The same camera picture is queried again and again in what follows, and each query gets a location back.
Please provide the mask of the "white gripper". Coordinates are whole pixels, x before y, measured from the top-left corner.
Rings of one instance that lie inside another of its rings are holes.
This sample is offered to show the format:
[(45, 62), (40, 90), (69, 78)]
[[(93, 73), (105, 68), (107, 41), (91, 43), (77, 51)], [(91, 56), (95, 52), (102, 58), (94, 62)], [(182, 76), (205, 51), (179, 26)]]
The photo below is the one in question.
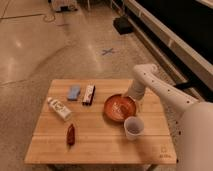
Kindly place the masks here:
[(128, 88), (127, 94), (123, 94), (122, 98), (126, 98), (130, 96), (133, 99), (135, 99), (137, 111), (141, 111), (141, 104), (140, 104), (140, 101), (138, 100), (141, 100), (144, 97), (145, 89), (146, 87), (142, 83), (140, 83), (137, 80), (133, 80), (132, 84)]

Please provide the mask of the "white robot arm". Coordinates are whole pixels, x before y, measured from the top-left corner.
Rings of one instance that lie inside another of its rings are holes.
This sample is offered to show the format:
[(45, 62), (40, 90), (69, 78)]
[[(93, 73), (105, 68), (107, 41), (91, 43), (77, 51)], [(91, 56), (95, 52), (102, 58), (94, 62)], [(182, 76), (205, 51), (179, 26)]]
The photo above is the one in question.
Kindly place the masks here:
[(135, 100), (149, 88), (177, 111), (180, 132), (177, 171), (213, 171), (213, 102), (200, 101), (156, 76), (155, 64), (135, 65), (133, 81), (125, 92)]

